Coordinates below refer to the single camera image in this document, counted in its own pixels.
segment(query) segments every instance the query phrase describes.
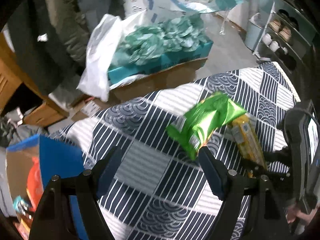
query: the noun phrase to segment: wooden cabinet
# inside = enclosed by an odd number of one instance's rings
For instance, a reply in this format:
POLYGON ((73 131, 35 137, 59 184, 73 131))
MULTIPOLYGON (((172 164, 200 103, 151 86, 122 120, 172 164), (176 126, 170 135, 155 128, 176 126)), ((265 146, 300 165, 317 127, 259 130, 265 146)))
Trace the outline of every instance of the wooden cabinet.
POLYGON ((20 69, 16 63, 15 54, 8 47, 3 33, 0 33, 0 114, 22 83, 43 100, 41 106, 24 118, 25 124, 46 127, 68 117, 68 113, 48 96, 42 95, 30 77, 20 69))

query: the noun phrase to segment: blue box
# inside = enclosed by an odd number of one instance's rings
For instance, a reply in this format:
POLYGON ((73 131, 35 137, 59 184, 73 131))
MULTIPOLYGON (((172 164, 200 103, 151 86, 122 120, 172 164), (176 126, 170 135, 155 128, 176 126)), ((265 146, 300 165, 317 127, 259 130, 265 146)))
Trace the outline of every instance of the blue box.
MULTIPOLYGON (((43 188, 51 177, 58 174, 61 178, 78 176, 84 171, 80 148, 52 140, 43 135, 34 135, 7 148, 7 178, 12 199, 25 196, 27 178, 33 166, 32 157, 40 160, 43 188)), ((70 196, 73 222, 80 239, 87 240, 76 196, 70 196)))
POLYGON ((183 62, 207 57, 211 50, 212 44, 213 41, 210 41, 204 45, 199 45, 198 48, 192 52, 168 52, 161 55, 161 57, 150 60, 147 64, 141 66, 131 63, 127 66, 110 69, 108 70, 108 78, 111 84, 116 84, 124 78, 135 74, 143 73, 149 75, 183 62))

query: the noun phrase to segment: bed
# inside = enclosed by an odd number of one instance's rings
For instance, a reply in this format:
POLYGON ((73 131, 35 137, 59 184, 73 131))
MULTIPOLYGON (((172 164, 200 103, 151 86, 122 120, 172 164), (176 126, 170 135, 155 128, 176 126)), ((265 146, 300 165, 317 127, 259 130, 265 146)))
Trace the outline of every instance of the bed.
MULTIPOLYGON (((109 192, 99 200, 101 212, 116 240, 202 240, 214 223, 221 201, 212 194, 197 162, 190 161, 165 127, 215 91, 226 93, 247 111, 264 151, 286 145, 276 125, 300 101, 276 62, 216 74, 155 91, 74 123, 51 135, 83 151, 91 168, 115 145, 124 151, 109 192)), ((228 169, 244 173, 240 153, 224 126, 208 147, 228 169)), ((286 172, 278 162, 269 167, 286 172)), ((232 239, 238 239, 248 211, 244 197, 232 239)))

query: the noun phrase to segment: white plastic bag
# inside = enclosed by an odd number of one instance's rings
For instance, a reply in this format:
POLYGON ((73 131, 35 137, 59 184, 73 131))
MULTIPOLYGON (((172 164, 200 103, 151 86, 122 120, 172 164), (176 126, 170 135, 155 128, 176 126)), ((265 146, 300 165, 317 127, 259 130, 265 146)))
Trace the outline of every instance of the white plastic bag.
POLYGON ((144 12, 121 20, 106 14, 93 30, 86 53, 86 69, 77 89, 106 102, 109 98, 108 68, 122 36, 127 36, 143 23, 144 12))

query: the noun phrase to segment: beige shoe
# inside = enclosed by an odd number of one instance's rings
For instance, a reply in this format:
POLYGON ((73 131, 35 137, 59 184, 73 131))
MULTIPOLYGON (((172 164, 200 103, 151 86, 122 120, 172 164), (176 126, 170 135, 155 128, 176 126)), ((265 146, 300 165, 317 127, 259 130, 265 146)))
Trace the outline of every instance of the beige shoe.
POLYGON ((291 30, 286 26, 284 27, 280 32, 279 36, 284 39, 286 42, 288 42, 291 38, 291 30))
POLYGON ((277 19, 274 19, 272 22, 268 23, 268 25, 276 32, 278 33, 281 28, 281 22, 277 19))

